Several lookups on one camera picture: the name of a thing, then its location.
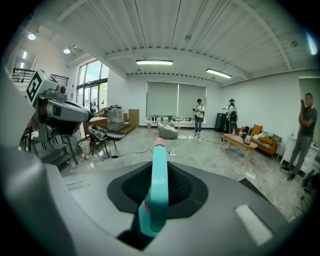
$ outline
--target railing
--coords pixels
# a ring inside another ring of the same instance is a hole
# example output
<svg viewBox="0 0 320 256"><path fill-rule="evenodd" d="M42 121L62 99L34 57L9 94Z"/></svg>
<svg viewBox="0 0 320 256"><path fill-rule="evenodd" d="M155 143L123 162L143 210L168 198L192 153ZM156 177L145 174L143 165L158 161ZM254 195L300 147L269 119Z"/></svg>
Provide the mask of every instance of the railing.
<svg viewBox="0 0 320 256"><path fill-rule="evenodd" d="M36 71L23 68L14 68L12 79L16 83L29 83ZM67 86L68 77L51 74L61 86Z"/></svg>

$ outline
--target man in gray t-shirt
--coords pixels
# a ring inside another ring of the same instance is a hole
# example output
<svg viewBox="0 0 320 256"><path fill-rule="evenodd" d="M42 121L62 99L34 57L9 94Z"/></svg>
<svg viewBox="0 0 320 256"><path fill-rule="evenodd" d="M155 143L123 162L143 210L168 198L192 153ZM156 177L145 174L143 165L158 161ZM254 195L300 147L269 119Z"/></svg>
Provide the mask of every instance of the man in gray t-shirt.
<svg viewBox="0 0 320 256"><path fill-rule="evenodd" d="M281 170L289 174L297 155L300 153L298 162L292 170L291 175L288 177L288 181L292 181L301 169L314 138L314 130L318 113L314 107L314 99L311 93L307 93L304 97L304 100L306 107L305 104L301 102L301 111L299 115L299 123L301 127L298 133L298 138L296 139L290 162L287 166L281 167Z"/></svg>

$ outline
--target person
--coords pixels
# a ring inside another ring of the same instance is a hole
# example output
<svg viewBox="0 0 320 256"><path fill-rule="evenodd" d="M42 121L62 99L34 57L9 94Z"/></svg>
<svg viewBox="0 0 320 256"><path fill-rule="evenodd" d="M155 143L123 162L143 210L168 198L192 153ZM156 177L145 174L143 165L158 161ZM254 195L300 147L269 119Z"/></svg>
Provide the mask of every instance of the person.
<svg viewBox="0 0 320 256"><path fill-rule="evenodd" d="M301 166L304 163L305 157L307 156L309 147L313 141L315 125L317 122L317 110L314 107L314 99L311 93L307 93L304 97L304 101L306 104L301 101L301 111L299 114L299 123L300 123L300 131L298 133L298 137L296 139L296 143L292 152L292 156L290 162L287 166L281 167L281 170L290 174L287 178L288 181L292 181L297 173L299 172ZM299 155L298 162L296 166L293 168L293 163Z"/></svg>
<svg viewBox="0 0 320 256"><path fill-rule="evenodd" d="M202 122L204 121L204 116L205 116L205 106L202 104L202 100L198 98L196 101L198 105L196 108L193 109L194 114L194 133L200 133L201 132L201 125Z"/></svg>
<svg viewBox="0 0 320 256"><path fill-rule="evenodd" d="M226 110L226 121L225 121L225 134L229 134L229 124L230 122L236 122L237 116L238 116L238 110L235 106L235 100L231 98L227 104L224 105L222 108L223 110Z"/></svg>

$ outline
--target white trash bin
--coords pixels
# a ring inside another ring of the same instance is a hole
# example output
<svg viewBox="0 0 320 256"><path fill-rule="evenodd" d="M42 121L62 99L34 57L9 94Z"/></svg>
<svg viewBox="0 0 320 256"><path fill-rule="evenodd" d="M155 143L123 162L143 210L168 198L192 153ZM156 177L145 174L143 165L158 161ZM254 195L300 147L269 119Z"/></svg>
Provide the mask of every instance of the white trash bin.
<svg viewBox="0 0 320 256"><path fill-rule="evenodd" d="M79 143L79 146L82 150L82 153L84 153L85 155L88 155L90 153L90 141L89 140L85 140Z"/></svg>

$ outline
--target white shirt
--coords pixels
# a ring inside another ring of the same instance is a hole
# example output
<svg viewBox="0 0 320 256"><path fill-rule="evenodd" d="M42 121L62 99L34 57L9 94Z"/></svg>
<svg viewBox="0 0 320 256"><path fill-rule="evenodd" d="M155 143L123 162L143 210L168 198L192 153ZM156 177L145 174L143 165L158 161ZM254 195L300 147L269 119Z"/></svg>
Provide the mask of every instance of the white shirt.
<svg viewBox="0 0 320 256"><path fill-rule="evenodd" d="M196 106L196 111L195 111L195 115L198 118L204 118L204 113L199 112L199 111L205 111L205 106L204 105L198 105L198 106Z"/></svg>

